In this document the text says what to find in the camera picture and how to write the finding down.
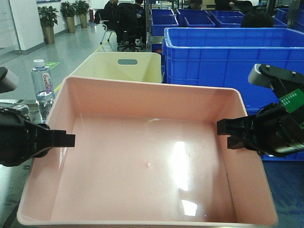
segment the green floor sign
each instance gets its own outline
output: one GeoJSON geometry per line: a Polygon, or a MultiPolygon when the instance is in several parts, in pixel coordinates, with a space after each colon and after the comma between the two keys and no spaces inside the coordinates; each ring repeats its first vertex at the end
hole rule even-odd
{"type": "Polygon", "coordinates": [[[57,66],[60,62],[47,62],[46,66],[53,69],[55,66],[57,66]]]}

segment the green label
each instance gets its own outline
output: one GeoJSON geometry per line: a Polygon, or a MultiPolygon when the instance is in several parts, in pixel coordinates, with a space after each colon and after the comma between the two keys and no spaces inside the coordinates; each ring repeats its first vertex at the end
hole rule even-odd
{"type": "Polygon", "coordinates": [[[47,62],[46,66],[50,69],[53,69],[55,66],[57,66],[60,62],[47,62]]]}
{"type": "Polygon", "coordinates": [[[304,93],[301,89],[296,89],[291,93],[281,97],[279,100],[285,107],[286,111],[292,113],[304,105],[304,93]]]}

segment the robotic arm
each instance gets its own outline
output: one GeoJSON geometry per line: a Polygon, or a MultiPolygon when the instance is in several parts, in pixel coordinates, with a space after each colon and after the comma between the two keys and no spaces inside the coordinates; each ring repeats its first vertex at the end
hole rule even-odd
{"type": "MultiPolygon", "coordinates": [[[[14,90],[18,78],[0,67],[0,93],[14,90]]],[[[0,165],[18,166],[30,158],[45,156],[54,147],[74,147],[75,135],[35,124],[18,109],[0,106],[0,165]]]]}
{"type": "Polygon", "coordinates": [[[280,103],[269,104],[256,115],[218,121],[218,135],[231,135],[228,148],[245,147],[277,157],[304,150],[304,76],[255,64],[249,81],[271,88],[280,103]]]}

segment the bin handle hole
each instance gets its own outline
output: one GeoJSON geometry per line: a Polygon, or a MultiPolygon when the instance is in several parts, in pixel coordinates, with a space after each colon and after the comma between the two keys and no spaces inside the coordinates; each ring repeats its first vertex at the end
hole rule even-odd
{"type": "Polygon", "coordinates": [[[136,59],[119,59],[119,65],[136,65],[138,62],[136,59]]]}

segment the bottle label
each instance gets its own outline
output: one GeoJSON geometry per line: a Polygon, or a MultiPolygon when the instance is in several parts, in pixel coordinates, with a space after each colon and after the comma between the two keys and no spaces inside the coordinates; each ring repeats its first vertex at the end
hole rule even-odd
{"type": "Polygon", "coordinates": [[[52,80],[49,73],[43,73],[43,83],[46,88],[46,93],[49,94],[53,91],[52,80]]]}

